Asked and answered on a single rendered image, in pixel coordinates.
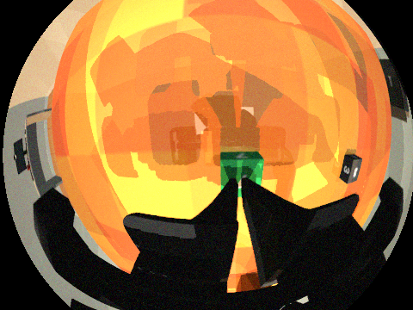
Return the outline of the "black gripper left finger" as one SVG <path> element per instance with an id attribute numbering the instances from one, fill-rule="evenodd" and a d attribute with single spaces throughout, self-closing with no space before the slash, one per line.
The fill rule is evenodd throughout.
<path id="1" fill-rule="evenodd" d="M 220 282 L 228 282 L 237 243 L 237 179 L 231 178 L 210 206 L 192 220 L 133 213 L 123 225 L 139 251 L 219 261 Z"/>

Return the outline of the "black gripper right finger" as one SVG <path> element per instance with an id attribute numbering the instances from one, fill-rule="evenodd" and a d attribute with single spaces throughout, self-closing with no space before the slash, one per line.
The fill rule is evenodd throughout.
<path id="1" fill-rule="evenodd" d="M 350 194 L 307 209 L 248 178 L 241 180 L 241 194 L 261 287 L 278 283 L 276 277 L 299 254 L 307 239 L 353 214 L 359 201 L 359 194 Z"/>

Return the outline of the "green block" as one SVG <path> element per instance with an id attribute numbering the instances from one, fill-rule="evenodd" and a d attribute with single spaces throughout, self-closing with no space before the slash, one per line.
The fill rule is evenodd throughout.
<path id="1" fill-rule="evenodd" d="M 231 178 L 237 179 L 237 197 L 242 197 L 242 178 L 262 186 L 264 158 L 259 152 L 220 152 L 220 190 Z"/>

